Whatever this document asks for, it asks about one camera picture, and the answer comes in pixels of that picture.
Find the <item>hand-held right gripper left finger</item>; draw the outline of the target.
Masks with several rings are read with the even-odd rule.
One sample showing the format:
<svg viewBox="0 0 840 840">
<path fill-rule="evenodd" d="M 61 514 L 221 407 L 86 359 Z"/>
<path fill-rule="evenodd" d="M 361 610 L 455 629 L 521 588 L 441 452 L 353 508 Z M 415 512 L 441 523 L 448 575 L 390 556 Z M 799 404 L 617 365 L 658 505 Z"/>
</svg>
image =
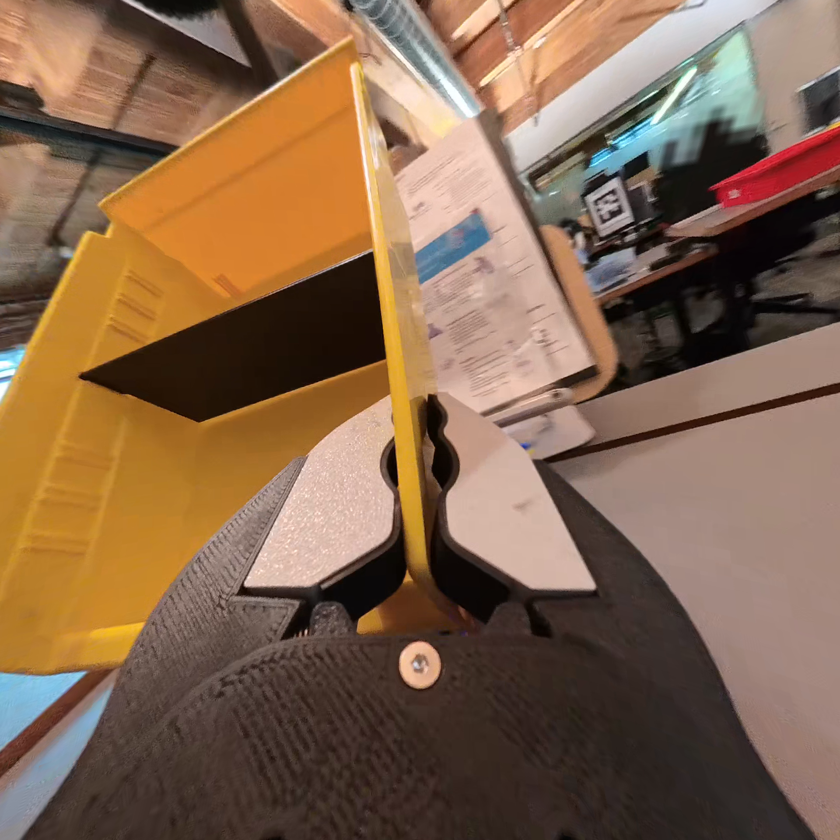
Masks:
<svg viewBox="0 0 840 840">
<path fill-rule="evenodd" d="M 403 583 L 403 515 L 389 396 L 334 429 L 304 459 L 242 584 L 244 595 L 357 622 Z"/>
</svg>

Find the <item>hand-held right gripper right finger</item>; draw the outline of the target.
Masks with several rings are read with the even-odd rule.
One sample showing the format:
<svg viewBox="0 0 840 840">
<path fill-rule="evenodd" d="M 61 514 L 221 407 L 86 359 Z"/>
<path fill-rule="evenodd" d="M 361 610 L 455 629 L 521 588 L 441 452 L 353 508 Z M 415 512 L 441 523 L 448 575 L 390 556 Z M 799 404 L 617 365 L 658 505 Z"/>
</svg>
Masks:
<svg viewBox="0 0 840 840">
<path fill-rule="evenodd" d="M 481 623 L 499 605 L 590 597 L 596 582 L 535 461 L 452 395 L 427 399 L 439 486 L 428 568 L 449 601 Z"/>
</svg>

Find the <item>yellow storage bin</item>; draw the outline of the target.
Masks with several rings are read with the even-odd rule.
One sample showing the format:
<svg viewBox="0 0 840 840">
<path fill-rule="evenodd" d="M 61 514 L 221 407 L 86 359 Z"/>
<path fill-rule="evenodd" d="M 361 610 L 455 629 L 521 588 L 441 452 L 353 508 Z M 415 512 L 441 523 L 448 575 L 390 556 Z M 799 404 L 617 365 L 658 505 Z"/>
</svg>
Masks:
<svg viewBox="0 0 840 840">
<path fill-rule="evenodd" d="M 193 555 L 387 393 L 417 478 L 434 370 L 346 38 L 100 204 L 2 400 L 3 673 L 112 669 Z"/>
</svg>

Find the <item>grey desk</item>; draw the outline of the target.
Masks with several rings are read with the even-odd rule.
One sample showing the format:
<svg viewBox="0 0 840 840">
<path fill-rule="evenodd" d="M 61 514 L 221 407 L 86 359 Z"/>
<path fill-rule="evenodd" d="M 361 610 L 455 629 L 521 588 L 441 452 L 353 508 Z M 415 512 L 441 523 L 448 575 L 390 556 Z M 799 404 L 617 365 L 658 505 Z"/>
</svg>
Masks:
<svg viewBox="0 0 840 840">
<path fill-rule="evenodd" d="M 642 551 L 700 630 L 743 724 L 820 838 L 838 838 L 839 327 L 601 396 L 581 406 L 593 444 L 553 469 Z M 135 412 L 205 436 L 153 463 L 175 500 L 148 513 L 174 538 L 86 560 L 35 530 L 2 561 L 2 671 L 118 664 L 176 572 L 257 489 L 340 422 L 385 395 L 384 362 L 268 402 L 250 421 L 191 421 L 82 383 L 96 410 Z"/>
</svg>

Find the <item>background desk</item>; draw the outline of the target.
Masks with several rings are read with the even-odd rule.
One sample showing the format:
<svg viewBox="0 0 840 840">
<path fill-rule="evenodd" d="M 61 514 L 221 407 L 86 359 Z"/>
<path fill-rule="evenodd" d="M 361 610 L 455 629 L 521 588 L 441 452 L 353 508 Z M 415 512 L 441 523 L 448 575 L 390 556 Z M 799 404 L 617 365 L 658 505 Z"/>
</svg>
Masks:
<svg viewBox="0 0 840 840">
<path fill-rule="evenodd" d="M 595 296 L 601 306 L 625 301 L 645 312 L 667 305 L 680 337 L 679 357 L 698 366 L 749 350 L 749 330 L 764 314 L 828 317 L 838 321 L 838 307 L 815 304 L 811 295 L 788 293 L 756 297 L 755 279 L 778 266 L 783 257 L 805 245 L 805 227 L 838 214 L 839 167 L 825 170 L 758 202 L 716 205 L 668 230 L 663 256 L 638 276 L 615 283 Z M 719 295 L 722 315 L 709 328 L 693 331 L 686 307 L 688 290 Z"/>
</svg>

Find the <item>white stand base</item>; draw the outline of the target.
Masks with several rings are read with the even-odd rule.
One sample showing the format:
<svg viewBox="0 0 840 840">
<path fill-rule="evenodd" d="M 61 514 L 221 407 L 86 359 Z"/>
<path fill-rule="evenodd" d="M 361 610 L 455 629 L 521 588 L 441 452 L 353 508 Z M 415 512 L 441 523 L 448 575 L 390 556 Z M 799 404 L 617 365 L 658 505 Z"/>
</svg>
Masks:
<svg viewBox="0 0 840 840">
<path fill-rule="evenodd" d="M 531 459 L 548 459 L 589 444 L 595 437 L 593 426 L 576 405 L 558 408 L 503 427 Z"/>
</svg>

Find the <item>black bin divider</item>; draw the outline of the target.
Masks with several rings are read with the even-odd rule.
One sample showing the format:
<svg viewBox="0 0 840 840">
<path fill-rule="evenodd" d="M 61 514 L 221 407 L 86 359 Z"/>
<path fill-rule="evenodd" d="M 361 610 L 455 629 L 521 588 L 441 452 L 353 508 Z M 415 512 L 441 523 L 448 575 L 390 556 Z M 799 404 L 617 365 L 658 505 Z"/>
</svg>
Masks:
<svg viewBox="0 0 840 840">
<path fill-rule="evenodd" d="M 78 377 L 201 423 L 384 359 L 369 250 Z"/>
</svg>

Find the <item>printed instruction sheet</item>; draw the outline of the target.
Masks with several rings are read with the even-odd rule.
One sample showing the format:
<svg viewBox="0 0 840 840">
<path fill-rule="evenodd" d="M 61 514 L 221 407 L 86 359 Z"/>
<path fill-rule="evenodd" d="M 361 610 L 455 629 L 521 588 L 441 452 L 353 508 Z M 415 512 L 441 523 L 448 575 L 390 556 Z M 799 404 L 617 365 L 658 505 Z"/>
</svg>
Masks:
<svg viewBox="0 0 840 840">
<path fill-rule="evenodd" d="M 597 371 L 504 152 L 476 117 L 395 178 L 438 389 L 483 414 Z"/>
</svg>

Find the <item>black white marker sign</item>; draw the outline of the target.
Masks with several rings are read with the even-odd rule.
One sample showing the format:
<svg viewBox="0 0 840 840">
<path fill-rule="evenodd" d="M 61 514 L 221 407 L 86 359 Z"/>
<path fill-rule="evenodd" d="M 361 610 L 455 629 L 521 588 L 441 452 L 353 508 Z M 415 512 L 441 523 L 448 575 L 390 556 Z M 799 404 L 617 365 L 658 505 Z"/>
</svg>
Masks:
<svg viewBox="0 0 840 840">
<path fill-rule="evenodd" d="M 581 200 L 598 238 L 620 234 L 636 223 L 625 181 L 619 174 L 601 173 L 586 182 Z"/>
</svg>

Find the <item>red plastic tray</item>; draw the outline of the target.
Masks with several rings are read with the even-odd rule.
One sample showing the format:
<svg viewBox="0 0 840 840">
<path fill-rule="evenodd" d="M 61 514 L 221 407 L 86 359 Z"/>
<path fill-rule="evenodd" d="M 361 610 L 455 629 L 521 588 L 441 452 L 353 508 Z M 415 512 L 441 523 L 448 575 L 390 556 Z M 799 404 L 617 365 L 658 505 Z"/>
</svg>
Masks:
<svg viewBox="0 0 840 840">
<path fill-rule="evenodd" d="M 735 207 L 776 196 L 839 165 L 839 123 L 709 187 L 717 203 Z"/>
</svg>

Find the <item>silver ventilation duct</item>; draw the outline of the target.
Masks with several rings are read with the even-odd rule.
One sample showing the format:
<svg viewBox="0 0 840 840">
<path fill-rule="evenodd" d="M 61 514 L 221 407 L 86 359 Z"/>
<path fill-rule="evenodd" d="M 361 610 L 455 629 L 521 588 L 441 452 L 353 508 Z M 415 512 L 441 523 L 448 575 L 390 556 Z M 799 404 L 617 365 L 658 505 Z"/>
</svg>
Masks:
<svg viewBox="0 0 840 840">
<path fill-rule="evenodd" d="M 426 87 L 462 119 L 480 115 L 482 106 L 457 69 L 427 17 L 412 1 L 344 1 Z"/>
</svg>

